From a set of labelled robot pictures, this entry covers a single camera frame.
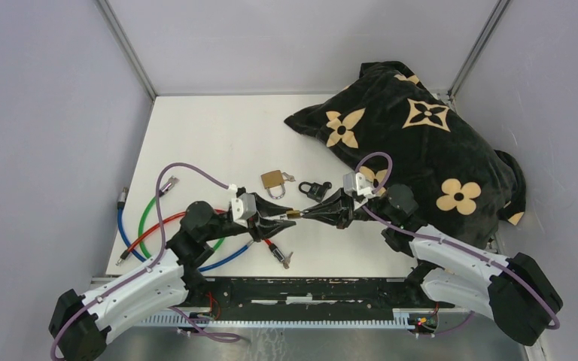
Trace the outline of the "small brass padlock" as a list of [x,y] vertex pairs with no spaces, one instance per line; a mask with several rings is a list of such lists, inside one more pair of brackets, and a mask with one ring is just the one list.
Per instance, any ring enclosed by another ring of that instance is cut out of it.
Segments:
[[303,216],[302,211],[290,210],[285,212],[285,216],[288,220],[300,219]]

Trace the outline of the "black padlock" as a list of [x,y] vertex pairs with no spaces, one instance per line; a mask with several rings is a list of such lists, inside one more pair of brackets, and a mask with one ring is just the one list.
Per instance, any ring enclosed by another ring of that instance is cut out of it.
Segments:
[[298,190],[309,199],[322,203],[327,192],[332,188],[332,183],[325,181],[322,184],[303,181],[298,185]]

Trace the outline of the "large brass padlock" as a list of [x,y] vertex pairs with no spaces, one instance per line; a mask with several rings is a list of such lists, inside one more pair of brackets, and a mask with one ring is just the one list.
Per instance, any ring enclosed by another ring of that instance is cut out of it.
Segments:
[[260,176],[263,188],[271,199],[282,199],[286,194],[285,179],[280,170],[268,171]]

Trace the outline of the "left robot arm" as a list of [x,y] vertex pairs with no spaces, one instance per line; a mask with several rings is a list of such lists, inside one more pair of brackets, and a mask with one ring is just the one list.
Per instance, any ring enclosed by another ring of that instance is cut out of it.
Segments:
[[214,253],[209,241],[247,234],[253,241],[295,225],[292,208],[275,205],[256,193],[231,199],[228,209],[190,204],[180,229],[159,253],[123,276],[82,295],[63,293],[50,320],[54,360],[95,360],[119,335],[166,308],[196,306],[206,297],[199,267]]

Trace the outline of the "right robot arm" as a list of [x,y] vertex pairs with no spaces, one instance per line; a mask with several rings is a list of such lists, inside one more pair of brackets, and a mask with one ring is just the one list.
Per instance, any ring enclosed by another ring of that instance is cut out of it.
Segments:
[[367,191],[352,196],[340,189],[321,204],[302,211],[305,219],[347,228],[353,221],[374,220],[385,226],[388,246],[417,259],[404,287],[407,302],[423,307],[431,300],[481,314],[525,346],[542,333],[561,327],[563,300],[539,266],[524,253],[505,256],[452,238],[417,215],[410,188],[395,184],[383,196]]

